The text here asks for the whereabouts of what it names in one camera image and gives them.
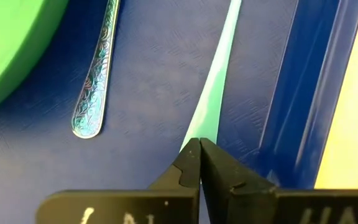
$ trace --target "table surface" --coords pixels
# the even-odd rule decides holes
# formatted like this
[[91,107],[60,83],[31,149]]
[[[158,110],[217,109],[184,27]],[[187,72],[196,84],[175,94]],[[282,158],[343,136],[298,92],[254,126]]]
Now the table surface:
[[[122,0],[104,127],[84,140],[70,119],[106,0],[71,0],[43,58],[0,105],[0,224],[33,223],[39,203],[59,190],[152,183],[178,154],[229,3]],[[243,1],[237,23],[218,145],[256,170],[296,3]]]

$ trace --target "green plastic strip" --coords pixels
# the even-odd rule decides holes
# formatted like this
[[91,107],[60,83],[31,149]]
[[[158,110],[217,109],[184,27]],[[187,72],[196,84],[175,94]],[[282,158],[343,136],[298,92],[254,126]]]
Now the green plastic strip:
[[203,92],[198,101],[193,118],[190,121],[182,150],[191,138],[208,138],[216,143],[219,117],[221,114],[224,81],[229,64],[234,31],[238,20],[242,0],[232,0],[227,12],[221,38],[216,48]]

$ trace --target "green lid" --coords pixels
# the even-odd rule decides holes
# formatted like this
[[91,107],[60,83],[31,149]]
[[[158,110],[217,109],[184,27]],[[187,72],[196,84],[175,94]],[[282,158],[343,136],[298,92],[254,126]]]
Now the green lid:
[[46,49],[68,0],[0,1],[0,102]]

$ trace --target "silver spoon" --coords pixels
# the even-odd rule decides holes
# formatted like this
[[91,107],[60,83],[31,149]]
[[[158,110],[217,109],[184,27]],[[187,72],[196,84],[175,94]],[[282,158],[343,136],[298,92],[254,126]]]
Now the silver spoon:
[[119,2],[107,3],[98,44],[71,119],[79,138],[95,137],[102,127]]

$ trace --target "spoon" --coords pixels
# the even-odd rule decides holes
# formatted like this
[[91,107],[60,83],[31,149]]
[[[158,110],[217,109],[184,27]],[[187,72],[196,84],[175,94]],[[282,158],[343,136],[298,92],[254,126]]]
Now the spoon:
[[101,130],[120,0],[108,0],[98,44],[71,119],[71,128],[83,139]]
[[232,0],[224,22],[221,38],[215,51],[211,68],[201,92],[194,115],[181,145],[182,150],[191,138],[208,138],[216,143],[221,114],[224,81],[229,64],[234,32],[241,0]]

